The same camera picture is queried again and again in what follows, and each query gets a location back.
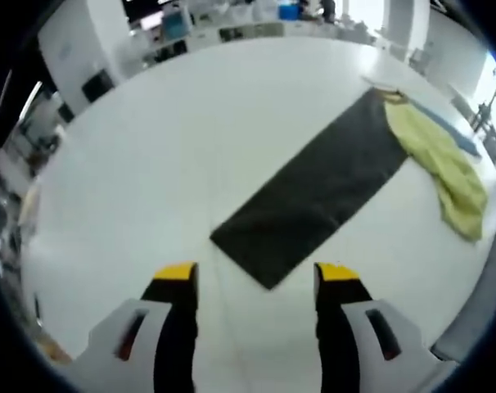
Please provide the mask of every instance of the window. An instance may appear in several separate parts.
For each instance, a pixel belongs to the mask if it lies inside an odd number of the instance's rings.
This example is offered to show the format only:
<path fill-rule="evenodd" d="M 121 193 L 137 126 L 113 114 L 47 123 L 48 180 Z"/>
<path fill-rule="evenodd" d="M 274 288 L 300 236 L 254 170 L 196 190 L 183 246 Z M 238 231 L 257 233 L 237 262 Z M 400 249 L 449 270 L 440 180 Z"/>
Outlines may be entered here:
<path fill-rule="evenodd" d="M 385 0 L 349 0 L 349 16 L 356 22 L 364 22 L 371 32 L 382 27 Z"/>
<path fill-rule="evenodd" d="M 344 0 L 333 0 L 336 4 L 336 19 L 340 19 L 343 16 L 343 2 Z"/>
<path fill-rule="evenodd" d="M 496 62 L 490 52 L 486 53 L 485 65 L 477 82 L 474 101 L 476 104 L 489 101 L 496 89 Z"/>

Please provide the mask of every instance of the dark gray cloth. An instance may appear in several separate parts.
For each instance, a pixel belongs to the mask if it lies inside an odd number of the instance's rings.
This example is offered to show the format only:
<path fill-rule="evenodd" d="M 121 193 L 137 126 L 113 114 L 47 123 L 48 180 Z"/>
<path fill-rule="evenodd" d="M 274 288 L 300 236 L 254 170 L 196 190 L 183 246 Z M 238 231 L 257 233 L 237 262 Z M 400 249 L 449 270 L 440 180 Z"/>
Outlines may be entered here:
<path fill-rule="evenodd" d="M 369 90 L 215 229 L 211 240 L 272 289 L 373 197 L 406 158 L 390 131 L 382 95 Z"/>

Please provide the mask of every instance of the white tabletop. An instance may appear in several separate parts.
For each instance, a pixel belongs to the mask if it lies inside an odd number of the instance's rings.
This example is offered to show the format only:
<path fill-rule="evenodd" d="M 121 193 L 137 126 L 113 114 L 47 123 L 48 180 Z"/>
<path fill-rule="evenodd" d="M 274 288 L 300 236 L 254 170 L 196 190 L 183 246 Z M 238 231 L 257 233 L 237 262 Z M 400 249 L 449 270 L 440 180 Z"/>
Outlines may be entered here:
<path fill-rule="evenodd" d="M 25 296 L 71 355 L 89 330 L 139 298 L 167 264 L 200 265 L 199 391 L 319 391 L 313 263 L 356 270 L 432 345 L 470 295 L 496 230 L 496 171 L 471 159 L 489 194 L 483 238 L 440 219 L 430 175 L 412 159 L 273 291 L 209 240 L 307 141 L 368 88 L 393 84 L 470 133 L 421 76 L 373 47 L 321 38 L 224 44 L 158 65 L 68 128 L 46 168 Z"/>

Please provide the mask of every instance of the white cabinet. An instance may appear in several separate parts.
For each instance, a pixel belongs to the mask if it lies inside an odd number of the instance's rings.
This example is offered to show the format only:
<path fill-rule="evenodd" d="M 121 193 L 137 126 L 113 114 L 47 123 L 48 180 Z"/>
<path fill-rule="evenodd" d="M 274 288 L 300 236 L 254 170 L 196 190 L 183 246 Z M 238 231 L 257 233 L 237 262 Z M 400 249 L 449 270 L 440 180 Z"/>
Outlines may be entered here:
<path fill-rule="evenodd" d="M 330 23 L 323 23 L 321 25 L 312 23 L 312 37 L 320 37 L 320 38 L 337 38 L 337 26 Z"/>
<path fill-rule="evenodd" d="M 186 37 L 187 50 L 189 52 L 198 51 L 205 47 L 219 45 L 219 31 L 212 27 L 206 29 L 194 29 L 190 35 Z"/>
<path fill-rule="evenodd" d="M 311 37 L 313 35 L 313 27 L 316 27 L 312 22 L 282 22 L 284 24 L 285 37 Z"/>

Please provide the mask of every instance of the desk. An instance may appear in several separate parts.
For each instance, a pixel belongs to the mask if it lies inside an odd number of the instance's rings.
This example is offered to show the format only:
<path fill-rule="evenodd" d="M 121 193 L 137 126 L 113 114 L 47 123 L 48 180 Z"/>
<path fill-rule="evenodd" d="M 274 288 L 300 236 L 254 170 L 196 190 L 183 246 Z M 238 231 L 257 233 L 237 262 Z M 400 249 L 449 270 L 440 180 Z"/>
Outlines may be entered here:
<path fill-rule="evenodd" d="M 200 264 L 199 391 L 320 391 L 313 263 L 344 263 L 431 346 L 470 295 L 496 231 L 496 170 L 471 159 L 489 194 L 483 238 L 440 219 L 430 175 L 408 159 L 272 292 L 210 232 L 370 86 L 394 84 L 470 133 L 437 90 L 373 47 L 266 38 L 210 47 L 106 94 L 68 129 L 42 178 L 38 231 L 24 253 L 26 300 L 73 356 L 88 332 L 139 298 L 167 264 Z"/>

